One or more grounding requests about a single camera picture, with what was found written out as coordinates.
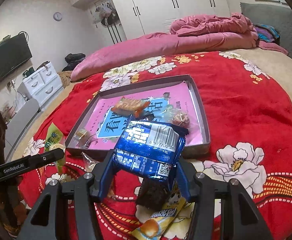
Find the green snack package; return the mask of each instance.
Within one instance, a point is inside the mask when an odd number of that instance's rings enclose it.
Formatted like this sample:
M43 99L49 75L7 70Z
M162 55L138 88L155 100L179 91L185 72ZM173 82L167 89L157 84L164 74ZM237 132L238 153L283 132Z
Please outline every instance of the green snack package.
M63 133L58 129L57 126L52 123L47 132L46 141L45 141L45 149L44 152L51 151L56 148L61 148L66 150L65 146L65 136ZM55 166L57 168L58 174L62 174L62 167L66 164L66 155L58 161L55 162Z

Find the plastic wrapper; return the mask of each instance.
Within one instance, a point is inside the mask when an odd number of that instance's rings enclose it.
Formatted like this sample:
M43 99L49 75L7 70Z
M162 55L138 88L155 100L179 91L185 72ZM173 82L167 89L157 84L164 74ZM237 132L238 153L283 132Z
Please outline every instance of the plastic wrapper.
M84 161L84 164L85 164L86 172L92 172L92 170L94 169L96 164L99 163L99 161L94 160L93 158L91 158L84 152L82 152L81 155L82 155L82 160ZM116 199L116 195L114 192L114 181L111 182L107 197Z
M170 191L187 134L186 128L170 123L130 119L115 145L114 166L137 176L164 182Z
M150 101L122 98L111 108L111 111L121 116L139 117L149 104Z
M63 151L65 153L65 149L66 149L65 136L58 129L58 127L55 126L54 123L52 123L48 127L47 136L46 136L46 140L45 140L45 146L44 146L44 152L51 151L51 150L56 149L56 148L63 149ZM64 155L64 157L62 159L55 162L55 166L57 168L59 175L61 175L63 173L62 167L65 165L65 163L66 163L66 154Z
M141 227L132 231L131 234L138 240L159 240L185 203L186 199L182 197L177 183L175 183L162 210L153 213Z
M55 163L55 166L56 166L56 169L58 171L58 174L59 175L62 175L63 174L63 166L65 166L66 164L66 154L65 154L65 150L66 150L66 146L65 146L65 137L62 137L62 139L60 140L59 143L55 143L53 145L51 145L49 147L49 150L53 150L53 149L57 149L57 148L60 148L64 151L64 157L56 162Z
M78 141L77 146L79 148L87 149L91 143L92 135L90 135L89 131L82 128L79 131L77 131L73 137L76 141Z
M99 163L99 161L94 160L93 158L89 157L86 153L82 152L82 160L84 161L85 164L85 169L86 172L92 172L94 169L95 165Z
M169 197L170 192L164 185L151 179L143 179L136 199L136 204L154 211L159 211Z
M169 122L184 128L190 128L191 126L188 113L179 108L174 108L172 105L168 105L161 115L164 122Z

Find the white wardrobe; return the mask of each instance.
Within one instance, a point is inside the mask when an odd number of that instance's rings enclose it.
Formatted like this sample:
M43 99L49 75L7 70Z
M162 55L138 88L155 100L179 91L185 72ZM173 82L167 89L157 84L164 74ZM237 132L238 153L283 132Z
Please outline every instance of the white wardrobe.
M227 0L113 0L127 39L169 32L170 24L195 14L229 17Z

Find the white drawer cabinet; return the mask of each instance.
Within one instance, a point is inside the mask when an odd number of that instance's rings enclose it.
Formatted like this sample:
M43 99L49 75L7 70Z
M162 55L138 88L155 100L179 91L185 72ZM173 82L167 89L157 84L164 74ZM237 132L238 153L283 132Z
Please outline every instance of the white drawer cabinet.
M17 90L19 93L27 95L29 99L36 99L40 110L43 111L63 89L59 75L49 62L46 67L42 67L24 78Z
M39 73L34 73L33 75L27 77L23 80L23 85L27 90L27 96L31 96L38 89L40 89L44 85L44 81L42 80Z
M46 66L47 68L45 67L41 68L41 70L39 71L39 74L42 80L45 83L48 83L52 78L54 78L57 75L57 72L50 62Z

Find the red blanket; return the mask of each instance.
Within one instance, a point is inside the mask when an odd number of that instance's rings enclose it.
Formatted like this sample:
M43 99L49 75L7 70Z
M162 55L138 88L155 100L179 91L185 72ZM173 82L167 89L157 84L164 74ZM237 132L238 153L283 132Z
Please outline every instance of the red blanket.
M207 159L193 161L198 171L213 179L237 178L255 201L275 240L292 233L292 103L285 91L252 62L228 52L162 56L99 73L75 85L69 96L41 125L25 154L43 152L47 129L53 122L68 135L89 101L99 90L158 77L190 74L197 84L207 114L211 147ZM76 179L84 173L83 161L67 154L62 176L54 166L24 175L20 185L33 206L53 178ZM116 199L95 205L104 239L133 239L130 232L149 217L135 204L140 179L124 171L114 179ZM220 204L215 203L214 239L220 223ZM69 202L72 239L77 239L74 203ZM178 214L165 237L183 239L193 206Z

